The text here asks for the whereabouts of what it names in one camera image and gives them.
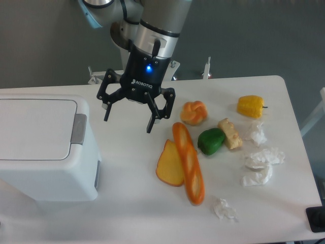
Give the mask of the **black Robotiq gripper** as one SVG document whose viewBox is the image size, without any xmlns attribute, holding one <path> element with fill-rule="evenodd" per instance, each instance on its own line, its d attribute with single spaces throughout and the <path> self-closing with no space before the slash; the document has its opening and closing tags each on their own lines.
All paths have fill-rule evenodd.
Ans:
<svg viewBox="0 0 325 244">
<path fill-rule="evenodd" d="M 152 114 L 147 125 L 147 133 L 151 132 L 157 119 L 170 118 L 176 93 L 172 87 L 161 89 L 161 83 L 171 59 L 159 58 L 158 52 L 160 49 L 160 40 L 154 41 L 153 50 L 150 54 L 142 52 L 133 45 L 122 76 L 112 69 L 106 71 L 96 96 L 97 99 L 102 101 L 102 107 L 106 110 L 104 121 L 108 120 L 112 105 L 123 98 L 148 104 Z M 111 94 L 106 93 L 108 85 L 118 83 L 119 80 L 121 87 Z M 158 109 L 154 100 L 160 94 L 166 100 L 163 109 Z"/>
</svg>

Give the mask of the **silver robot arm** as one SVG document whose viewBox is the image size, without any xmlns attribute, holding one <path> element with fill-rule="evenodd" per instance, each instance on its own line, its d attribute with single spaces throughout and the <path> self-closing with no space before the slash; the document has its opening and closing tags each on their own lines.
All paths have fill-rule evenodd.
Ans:
<svg viewBox="0 0 325 244">
<path fill-rule="evenodd" d="M 108 69 L 97 93 L 108 120 L 112 105 L 124 98 L 147 104 L 151 118 L 170 118 L 175 90 L 162 88 L 191 1 L 79 1 L 93 28 L 110 26 L 112 41 L 128 53 L 123 74 Z"/>
</svg>

